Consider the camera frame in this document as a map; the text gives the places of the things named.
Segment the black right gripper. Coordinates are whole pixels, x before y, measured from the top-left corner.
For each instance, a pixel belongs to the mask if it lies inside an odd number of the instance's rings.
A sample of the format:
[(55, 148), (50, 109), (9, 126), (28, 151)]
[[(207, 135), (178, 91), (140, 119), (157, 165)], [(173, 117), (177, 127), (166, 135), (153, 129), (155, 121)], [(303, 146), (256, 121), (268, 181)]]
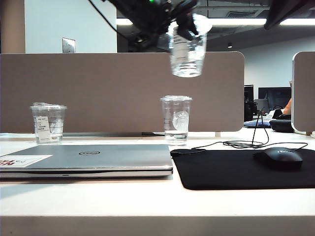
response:
[(182, 0), (174, 5), (170, 0), (112, 0), (110, 1), (140, 32), (129, 41), (134, 48), (150, 48), (157, 45), (158, 38), (168, 32), (176, 22), (177, 34), (187, 41), (199, 35), (192, 11), (197, 0)]

